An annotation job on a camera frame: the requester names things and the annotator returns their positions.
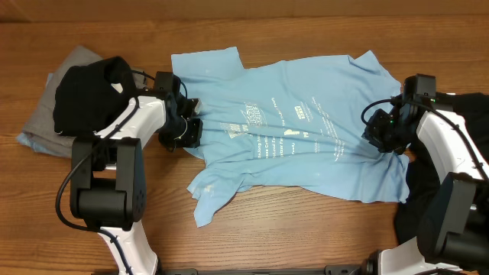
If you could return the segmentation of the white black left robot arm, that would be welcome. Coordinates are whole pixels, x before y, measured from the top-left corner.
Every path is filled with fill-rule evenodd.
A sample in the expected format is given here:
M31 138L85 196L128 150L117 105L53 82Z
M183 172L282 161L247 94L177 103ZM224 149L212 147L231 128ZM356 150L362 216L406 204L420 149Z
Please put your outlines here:
M143 149L156 134L170 152L196 148L202 136L200 101L189 98L182 79L159 72L152 88L137 91L128 107L94 137L78 137L70 188L70 211L83 220L79 230L98 234L118 266L118 274L161 274L142 225L147 204Z

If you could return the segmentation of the light blue printed t-shirt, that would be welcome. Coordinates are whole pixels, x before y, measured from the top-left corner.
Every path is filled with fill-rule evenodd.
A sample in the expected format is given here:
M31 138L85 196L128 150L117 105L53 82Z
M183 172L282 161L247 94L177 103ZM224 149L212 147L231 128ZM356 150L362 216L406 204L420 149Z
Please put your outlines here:
M245 68L230 47L174 54L173 72L201 102L193 156L205 169L189 185L198 226L253 186L300 186L359 202L404 202L404 155L364 138L362 117L388 109L401 85L372 52L282 60Z

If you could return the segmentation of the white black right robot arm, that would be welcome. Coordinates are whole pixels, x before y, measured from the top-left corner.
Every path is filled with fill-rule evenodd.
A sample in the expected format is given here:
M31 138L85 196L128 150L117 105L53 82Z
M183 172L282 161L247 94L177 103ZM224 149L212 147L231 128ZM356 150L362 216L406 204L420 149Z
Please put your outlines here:
M365 122L362 137L379 152L403 153L418 140L427 149L440 186L416 236L372 254L353 274L463 274L488 272L488 164L458 115L452 95L437 92L434 76L406 78Z

